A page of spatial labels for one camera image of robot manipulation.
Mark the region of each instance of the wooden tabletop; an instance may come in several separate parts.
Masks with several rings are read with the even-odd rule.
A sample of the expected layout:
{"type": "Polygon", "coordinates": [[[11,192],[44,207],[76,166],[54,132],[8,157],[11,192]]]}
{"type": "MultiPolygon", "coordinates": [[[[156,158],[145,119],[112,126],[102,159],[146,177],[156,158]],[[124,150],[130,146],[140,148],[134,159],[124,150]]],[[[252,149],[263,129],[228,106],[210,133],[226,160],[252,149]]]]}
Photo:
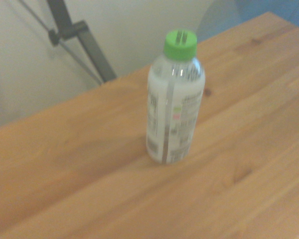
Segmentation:
{"type": "Polygon", "coordinates": [[[0,239],[299,239],[299,28],[266,13],[198,46],[189,155],[146,152],[145,67],[0,128],[0,239]]]}

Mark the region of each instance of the water bottle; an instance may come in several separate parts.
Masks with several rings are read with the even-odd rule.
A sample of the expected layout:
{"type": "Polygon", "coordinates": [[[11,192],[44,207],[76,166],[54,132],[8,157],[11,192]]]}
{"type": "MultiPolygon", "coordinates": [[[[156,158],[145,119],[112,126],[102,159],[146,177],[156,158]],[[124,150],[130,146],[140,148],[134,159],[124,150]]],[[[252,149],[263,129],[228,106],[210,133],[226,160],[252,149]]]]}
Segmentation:
{"type": "Polygon", "coordinates": [[[196,49],[194,32],[172,31],[149,71],[146,145],[149,155],[162,164],[183,159],[192,142],[205,86],[196,49]]]}

